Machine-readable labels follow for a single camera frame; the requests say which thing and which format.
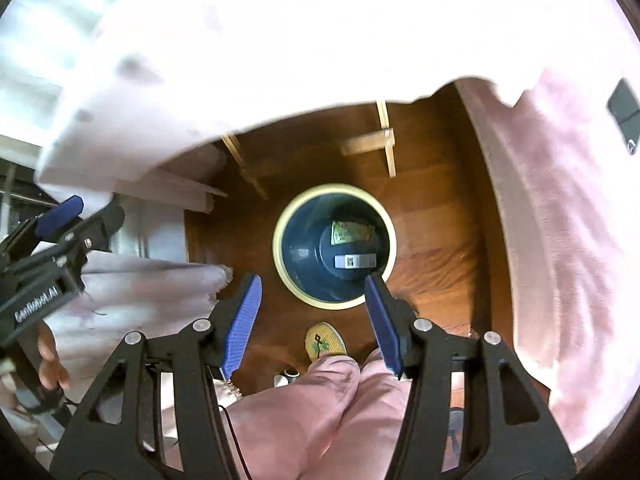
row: finger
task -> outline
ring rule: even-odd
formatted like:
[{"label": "finger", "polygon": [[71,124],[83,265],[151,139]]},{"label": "finger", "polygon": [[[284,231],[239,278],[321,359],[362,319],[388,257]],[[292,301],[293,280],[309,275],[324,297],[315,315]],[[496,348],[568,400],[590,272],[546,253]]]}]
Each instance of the finger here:
[{"label": "finger", "polygon": [[49,325],[44,322],[38,325],[38,351],[45,361],[55,361],[58,358],[56,339]]},{"label": "finger", "polygon": [[71,377],[69,376],[69,372],[66,370],[63,365],[60,365],[60,374],[58,376],[58,382],[60,386],[62,386],[63,390],[68,390],[71,385]]},{"label": "finger", "polygon": [[11,374],[3,375],[0,377],[0,383],[2,386],[0,388],[4,388],[6,391],[10,392],[12,395],[15,395],[15,381],[14,378],[11,377]]},{"label": "finger", "polygon": [[10,410],[16,405],[15,394],[0,382],[0,408]]},{"label": "finger", "polygon": [[58,387],[60,368],[62,368],[62,366],[58,361],[43,361],[40,363],[38,375],[42,386],[47,390],[55,390]]}]

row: blue bucket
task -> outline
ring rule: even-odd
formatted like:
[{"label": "blue bucket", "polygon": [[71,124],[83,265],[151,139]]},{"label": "blue bucket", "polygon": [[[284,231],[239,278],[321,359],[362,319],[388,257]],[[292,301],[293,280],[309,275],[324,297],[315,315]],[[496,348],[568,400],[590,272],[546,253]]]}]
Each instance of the blue bucket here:
[{"label": "blue bucket", "polygon": [[300,300],[340,310],[364,303],[364,279],[386,280],[397,252],[396,231],[382,204],[347,184],[301,193],[284,209],[273,234],[280,278]]}]

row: blue gripper pad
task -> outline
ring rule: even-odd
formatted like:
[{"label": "blue gripper pad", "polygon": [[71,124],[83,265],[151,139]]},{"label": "blue gripper pad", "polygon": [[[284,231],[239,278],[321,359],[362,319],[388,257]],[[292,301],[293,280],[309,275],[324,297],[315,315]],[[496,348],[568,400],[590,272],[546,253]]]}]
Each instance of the blue gripper pad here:
[{"label": "blue gripper pad", "polygon": [[364,299],[367,303],[369,320],[386,367],[399,378],[403,369],[400,357],[400,340],[386,311],[385,296],[391,298],[386,287],[384,291],[380,291],[372,276],[367,276],[364,281]]},{"label": "blue gripper pad", "polygon": [[62,204],[56,206],[50,211],[47,211],[38,220],[38,224],[34,231],[36,238],[43,240],[44,238],[51,236],[58,229],[64,227],[78,216],[82,212],[82,209],[84,209],[84,202],[79,196],[73,195]]},{"label": "blue gripper pad", "polygon": [[258,314],[258,308],[262,300],[262,281],[260,276],[253,274],[247,279],[249,280],[248,285],[244,284],[244,286],[240,287],[240,294],[244,293],[244,296],[236,298],[240,305],[225,337],[225,359],[220,370],[226,379],[231,377],[231,374],[240,367],[246,344],[254,327],[255,316]]}]

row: round container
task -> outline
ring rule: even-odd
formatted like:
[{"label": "round container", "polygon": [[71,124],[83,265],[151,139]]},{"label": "round container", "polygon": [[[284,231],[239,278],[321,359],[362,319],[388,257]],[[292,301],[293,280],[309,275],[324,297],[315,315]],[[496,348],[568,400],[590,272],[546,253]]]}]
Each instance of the round container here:
[{"label": "round container", "polygon": [[[332,245],[334,221],[372,226],[373,234]],[[324,184],[299,194],[284,209],[273,233],[273,261],[286,287],[305,303],[328,310],[363,303],[365,277],[376,271],[386,281],[397,248],[396,231],[382,204],[347,184]],[[336,266],[336,256],[354,254],[375,254],[375,266]],[[360,261],[366,259],[372,261],[370,256]]]}]

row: metal bolt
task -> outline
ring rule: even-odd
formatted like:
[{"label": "metal bolt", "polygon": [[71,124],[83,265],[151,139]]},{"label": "metal bolt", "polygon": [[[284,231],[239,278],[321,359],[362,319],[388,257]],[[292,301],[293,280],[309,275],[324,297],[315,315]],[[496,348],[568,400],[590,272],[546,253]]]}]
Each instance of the metal bolt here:
[{"label": "metal bolt", "polygon": [[129,332],[126,336],[124,336],[124,342],[128,345],[138,344],[142,339],[140,332]]},{"label": "metal bolt", "polygon": [[433,323],[428,319],[424,319],[423,317],[419,317],[414,321],[414,328],[419,330],[420,332],[428,332],[433,328]]},{"label": "metal bolt", "polygon": [[196,332],[206,332],[211,328],[211,322],[208,319],[197,319],[192,326]]},{"label": "metal bolt", "polygon": [[486,332],[484,334],[484,340],[487,341],[490,345],[497,345],[500,341],[502,341],[502,338],[497,332]]}]

